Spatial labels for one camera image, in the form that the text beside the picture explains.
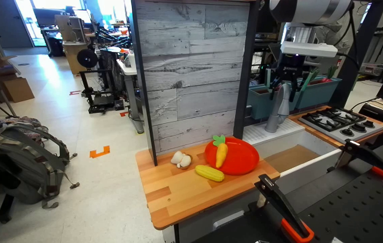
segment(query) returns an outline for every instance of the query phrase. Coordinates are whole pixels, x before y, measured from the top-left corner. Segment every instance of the stove knob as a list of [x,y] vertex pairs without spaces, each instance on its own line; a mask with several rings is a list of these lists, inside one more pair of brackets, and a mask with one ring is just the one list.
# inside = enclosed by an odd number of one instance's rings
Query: stove knob
[[368,128],[373,128],[375,127],[374,123],[370,120],[366,120],[365,122],[362,123],[364,126],[368,127]]
[[343,129],[340,132],[346,136],[353,136],[353,131],[351,129]]
[[366,132],[365,126],[360,123],[353,124],[351,128],[355,131]]

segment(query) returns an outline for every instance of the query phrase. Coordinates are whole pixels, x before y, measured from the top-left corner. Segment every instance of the gray backpack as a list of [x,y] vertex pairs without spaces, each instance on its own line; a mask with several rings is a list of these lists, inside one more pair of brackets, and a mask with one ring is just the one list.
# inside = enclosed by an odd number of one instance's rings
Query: gray backpack
[[[59,146],[59,155],[26,136],[22,129],[38,133]],[[65,166],[70,162],[66,145],[47,132],[22,124],[0,124],[0,184],[5,192],[22,203],[42,201],[44,209],[56,208],[59,203],[48,206],[48,200],[60,192]],[[71,183],[76,188],[79,183]]]

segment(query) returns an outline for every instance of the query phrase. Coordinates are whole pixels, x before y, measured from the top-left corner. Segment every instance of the gray wood grain backdrop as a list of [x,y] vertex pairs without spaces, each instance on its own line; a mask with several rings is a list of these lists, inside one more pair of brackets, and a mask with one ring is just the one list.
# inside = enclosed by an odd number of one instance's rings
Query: gray wood grain backdrop
[[249,5],[137,0],[157,154],[231,135]]

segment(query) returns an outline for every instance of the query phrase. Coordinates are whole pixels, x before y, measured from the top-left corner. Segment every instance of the backpack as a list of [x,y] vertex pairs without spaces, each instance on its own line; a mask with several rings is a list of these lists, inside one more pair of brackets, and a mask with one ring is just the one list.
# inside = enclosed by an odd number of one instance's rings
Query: backpack
[[[5,118],[0,120],[0,124],[1,123],[5,123],[8,125],[9,124],[25,124],[37,130],[42,130],[47,133],[49,132],[49,129],[46,126],[42,126],[42,123],[39,120],[35,118],[27,117],[27,116]],[[25,130],[25,129],[20,129],[20,131],[23,132],[26,136],[30,137],[32,140],[36,141],[38,144],[43,144],[42,135],[35,132],[31,132],[29,130]]]
[[[27,137],[22,129],[56,143],[60,154],[52,154]],[[0,124],[0,184],[7,194],[22,203],[42,201],[42,208],[56,208],[58,202],[51,206],[47,202],[59,194],[63,175],[70,181],[64,172],[69,162],[66,145],[51,134],[23,124]],[[71,183],[70,188],[78,186],[79,183]]]

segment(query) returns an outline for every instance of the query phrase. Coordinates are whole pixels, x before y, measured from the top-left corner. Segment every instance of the teal planter box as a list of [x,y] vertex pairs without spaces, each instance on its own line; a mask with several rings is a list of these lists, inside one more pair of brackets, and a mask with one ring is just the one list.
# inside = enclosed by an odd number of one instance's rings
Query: teal planter box
[[[321,80],[325,77],[326,76],[324,75],[319,75],[314,80]],[[317,83],[307,86],[304,91],[300,91],[296,108],[302,109],[309,106],[328,103],[340,81],[341,79],[339,78],[332,78],[332,82]]]
[[[265,117],[269,117],[269,115],[272,112],[278,92],[275,92],[273,100],[270,100],[271,93],[263,93],[265,91],[268,91],[268,87],[266,87],[264,84],[251,86],[248,89],[247,105],[252,106],[251,117],[253,119],[258,120]],[[290,111],[293,111],[295,109],[296,102],[298,101],[298,99],[299,92],[296,92],[293,102],[289,103]]]

